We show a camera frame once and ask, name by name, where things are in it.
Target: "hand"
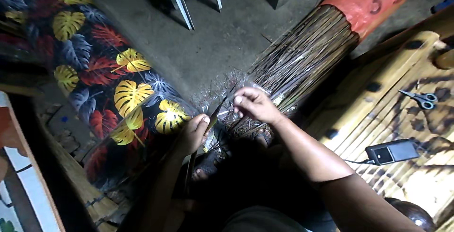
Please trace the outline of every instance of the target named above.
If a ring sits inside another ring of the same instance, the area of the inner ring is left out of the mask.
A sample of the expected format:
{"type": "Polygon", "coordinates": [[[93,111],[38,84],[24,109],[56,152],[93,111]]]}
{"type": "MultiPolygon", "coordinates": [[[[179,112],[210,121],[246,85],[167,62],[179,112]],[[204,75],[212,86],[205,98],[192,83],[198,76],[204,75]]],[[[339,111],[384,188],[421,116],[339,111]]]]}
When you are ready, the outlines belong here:
{"type": "Polygon", "coordinates": [[[189,120],[181,130],[173,144],[173,151],[181,157],[185,157],[197,151],[208,136],[207,130],[210,118],[206,114],[199,114],[189,120]]]}
{"type": "Polygon", "coordinates": [[[257,88],[244,87],[235,93],[233,111],[240,117],[244,115],[270,125],[279,122],[282,113],[273,105],[266,94],[257,88]]]}

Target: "bamboo mat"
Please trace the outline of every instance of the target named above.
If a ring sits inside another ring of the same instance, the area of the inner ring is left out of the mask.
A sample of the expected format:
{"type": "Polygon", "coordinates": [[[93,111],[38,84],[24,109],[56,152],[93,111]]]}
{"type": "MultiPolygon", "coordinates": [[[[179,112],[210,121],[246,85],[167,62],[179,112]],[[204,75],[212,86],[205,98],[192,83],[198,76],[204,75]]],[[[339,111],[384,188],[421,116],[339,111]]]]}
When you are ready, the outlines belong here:
{"type": "Polygon", "coordinates": [[[411,56],[395,59],[398,53],[350,73],[307,131],[353,161],[367,159],[368,146],[414,139],[419,159],[350,165],[378,194],[421,206],[440,226],[454,202],[454,70],[436,68],[427,56],[411,63],[411,56]],[[374,84],[379,91],[370,91],[374,84]],[[436,93],[440,100],[433,110],[421,110],[398,90],[436,93]]]}

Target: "cable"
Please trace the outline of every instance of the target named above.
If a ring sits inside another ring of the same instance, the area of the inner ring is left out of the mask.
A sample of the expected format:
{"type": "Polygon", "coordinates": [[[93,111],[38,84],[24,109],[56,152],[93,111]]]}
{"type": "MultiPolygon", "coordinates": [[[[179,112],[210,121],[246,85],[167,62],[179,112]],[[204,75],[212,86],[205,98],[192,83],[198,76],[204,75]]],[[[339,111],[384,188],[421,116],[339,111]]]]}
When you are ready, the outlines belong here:
{"type": "Polygon", "coordinates": [[[375,161],[373,161],[371,159],[366,159],[366,160],[361,161],[361,162],[356,162],[356,161],[351,161],[351,160],[346,160],[346,159],[344,159],[344,161],[347,161],[347,162],[350,162],[350,163],[355,163],[355,164],[375,165],[375,161]]]}

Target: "gray floor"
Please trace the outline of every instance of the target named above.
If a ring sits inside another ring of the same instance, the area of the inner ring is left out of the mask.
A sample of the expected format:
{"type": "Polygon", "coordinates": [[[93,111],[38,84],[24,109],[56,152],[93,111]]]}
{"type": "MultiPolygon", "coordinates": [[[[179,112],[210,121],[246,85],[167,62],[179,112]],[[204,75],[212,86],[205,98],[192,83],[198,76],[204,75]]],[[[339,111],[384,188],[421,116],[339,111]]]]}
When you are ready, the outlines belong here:
{"type": "MultiPolygon", "coordinates": [[[[290,0],[278,10],[266,0],[222,0],[221,13],[212,8],[216,0],[186,0],[195,31],[181,25],[178,11],[165,15],[155,8],[154,0],[94,1],[155,69],[189,98],[217,75],[233,68],[247,70],[270,45],[263,35],[278,38],[320,0],[290,0]]],[[[390,32],[425,19],[430,7],[441,1],[409,0],[354,54],[367,51],[390,32]]]]}

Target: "person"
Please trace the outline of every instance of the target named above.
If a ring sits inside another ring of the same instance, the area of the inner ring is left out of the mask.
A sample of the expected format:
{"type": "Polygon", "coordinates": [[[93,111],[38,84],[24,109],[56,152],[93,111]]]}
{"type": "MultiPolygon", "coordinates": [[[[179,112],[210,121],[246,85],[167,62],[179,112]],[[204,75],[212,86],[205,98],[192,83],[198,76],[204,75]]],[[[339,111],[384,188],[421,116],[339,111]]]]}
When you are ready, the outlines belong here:
{"type": "MultiPolygon", "coordinates": [[[[338,155],[309,136],[281,114],[260,89],[244,87],[235,94],[234,112],[240,117],[268,123],[286,146],[303,177],[315,188],[341,231],[423,232],[397,211],[338,155]]],[[[142,201],[144,211],[137,217],[138,231],[176,231],[184,218],[175,212],[171,200],[183,159],[194,153],[206,138],[210,122],[206,114],[191,119],[167,155],[153,189],[142,201]]],[[[224,232],[306,231],[283,213],[263,206],[251,206],[233,214],[224,232]]]]}

